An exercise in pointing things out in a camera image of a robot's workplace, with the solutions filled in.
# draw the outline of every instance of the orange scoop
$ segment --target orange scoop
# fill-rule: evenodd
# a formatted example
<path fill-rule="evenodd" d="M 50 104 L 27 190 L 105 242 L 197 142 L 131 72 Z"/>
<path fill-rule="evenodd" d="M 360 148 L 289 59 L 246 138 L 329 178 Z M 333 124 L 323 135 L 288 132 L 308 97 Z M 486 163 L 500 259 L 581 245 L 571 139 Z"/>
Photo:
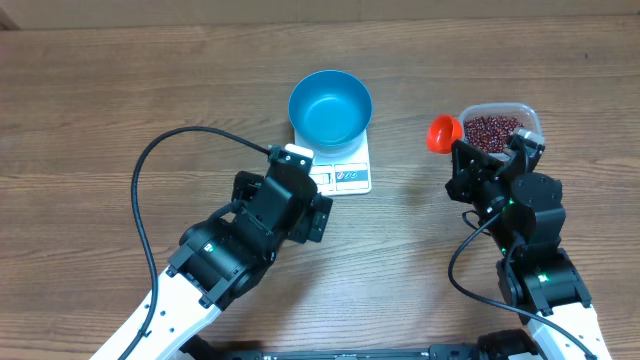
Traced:
<path fill-rule="evenodd" d="M 462 139 L 462 125 L 451 115 L 438 115 L 427 131 L 427 149 L 439 154 L 451 153 L 451 145 Z"/>

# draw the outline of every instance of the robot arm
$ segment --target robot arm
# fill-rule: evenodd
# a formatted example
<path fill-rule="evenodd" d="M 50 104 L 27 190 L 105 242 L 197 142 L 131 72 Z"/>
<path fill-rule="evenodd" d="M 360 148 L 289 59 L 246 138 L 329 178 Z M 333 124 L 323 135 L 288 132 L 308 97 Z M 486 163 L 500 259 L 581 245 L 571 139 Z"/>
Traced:
<path fill-rule="evenodd" d="M 453 176 L 446 184 L 449 197 L 472 204 L 481 224 L 497 217 L 487 229 L 505 256 L 496 268 L 506 304 L 550 320 L 598 359 L 610 359 L 591 295 L 558 247 L 565 220 L 562 183 L 532 172 L 544 153 L 544 138 L 516 129 L 508 147 L 513 154 L 503 163 L 456 141 Z M 548 360 L 584 359 L 578 346 L 550 326 L 527 316 L 520 315 L 520 320 Z M 505 353 L 499 341 L 485 350 Z"/>
<path fill-rule="evenodd" d="M 255 287 L 285 239 L 320 242 L 333 200 L 309 177 L 310 150 L 273 146 L 266 176 L 239 172 L 231 203 L 189 228 L 158 276 L 158 301 L 147 331 L 127 359 L 168 359 L 211 324 L 234 299 Z M 222 218 L 235 214 L 231 222 Z M 115 359 L 150 308 L 150 292 L 91 358 Z"/>

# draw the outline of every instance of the red beans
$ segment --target red beans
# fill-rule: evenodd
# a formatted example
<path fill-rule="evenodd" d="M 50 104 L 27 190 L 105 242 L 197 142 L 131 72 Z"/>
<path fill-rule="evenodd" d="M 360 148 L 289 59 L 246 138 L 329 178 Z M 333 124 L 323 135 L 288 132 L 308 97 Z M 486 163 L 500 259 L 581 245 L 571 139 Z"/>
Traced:
<path fill-rule="evenodd" d="M 514 116 L 481 116 L 464 122 L 469 144 L 487 153 L 501 153 L 507 138 L 517 127 L 524 127 Z"/>

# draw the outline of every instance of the wooden table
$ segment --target wooden table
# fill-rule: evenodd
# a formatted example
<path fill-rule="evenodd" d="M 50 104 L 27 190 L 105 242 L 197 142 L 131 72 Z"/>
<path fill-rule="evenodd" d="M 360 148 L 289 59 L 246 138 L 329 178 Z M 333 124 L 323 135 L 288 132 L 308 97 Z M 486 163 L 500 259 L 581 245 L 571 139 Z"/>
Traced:
<path fill-rule="evenodd" d="M 421 347 L 519 327 L 446 266 L 470 229 L 447 197 L 439 113 L 530 104 L 538 170 L 564 184 L 563 246 L 616 359 L 640 350 L 640 17 L 0 32 L 0 358 L 86 359 L 149 290 L 129 181 L 160 133 L 211 125 L 292 141 L 287 100 L 339 68 L 369 87 L 373 191 L 336 198 L 320 244 L 287 243 L 260 285 L 201 335 L 265 349 Z M 186 134 L 145 164 L 141 208 L 159 268 L 182 232 L 264 158 Z M 488 238 L 457 267 L 501 299 Z"/>

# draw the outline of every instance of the white kitchen scale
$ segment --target white kitchen scale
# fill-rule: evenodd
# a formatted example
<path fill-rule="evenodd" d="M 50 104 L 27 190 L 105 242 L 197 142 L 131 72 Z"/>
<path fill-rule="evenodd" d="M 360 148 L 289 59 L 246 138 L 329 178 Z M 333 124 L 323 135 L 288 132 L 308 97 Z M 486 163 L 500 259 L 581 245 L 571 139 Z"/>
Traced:
<path fill-rule="evenodd" d="M 329 154 L 309 145 L 295 132 L 295 144 L 314 151 L 315 158 L 309 176 L 318 185 L 318 192 L 333 196 L 367 194 L 371 191 L 371 163 L 366 131 L 354 141 L 353 146 Z"/>

